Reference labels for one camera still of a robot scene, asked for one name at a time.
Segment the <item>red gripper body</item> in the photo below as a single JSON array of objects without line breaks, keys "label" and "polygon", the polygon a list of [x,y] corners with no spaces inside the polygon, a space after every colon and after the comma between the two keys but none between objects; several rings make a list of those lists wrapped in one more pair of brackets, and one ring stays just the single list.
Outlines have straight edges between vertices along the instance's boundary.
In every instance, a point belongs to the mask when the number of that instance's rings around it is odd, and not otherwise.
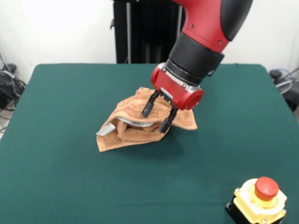
[{"label": "red gripper body", "polygon": [[151,83],[155,90],[180,110],[193,109],[204,95],[199,86],[188,85],[171,74],[165,63],[160,63],[153,70]]}]

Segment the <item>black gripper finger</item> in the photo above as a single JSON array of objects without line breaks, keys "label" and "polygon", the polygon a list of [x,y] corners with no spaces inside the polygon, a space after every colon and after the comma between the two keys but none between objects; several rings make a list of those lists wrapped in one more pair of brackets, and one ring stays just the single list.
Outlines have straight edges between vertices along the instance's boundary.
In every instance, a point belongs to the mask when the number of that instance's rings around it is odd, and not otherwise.
[{"label": "black gripper finger", "polygon": [[163,121],[163,123],[160,126],[160,133],[166,133],[168,131],[168,129],[170,128],[172,122],[174,121],[176,115],[178,112],[178,108],[173,106],[171,108],[170,114],[169,116]]},{"label": "black gripper finger", "polygon": [[154,107],[154,102],[158,98],[159,92],[157,90],[154,91],[154,93],[150,96],[147,104],[145,105],[142,115],[143,117],[148,117],[149,114],[151,113],[153,107]]}]

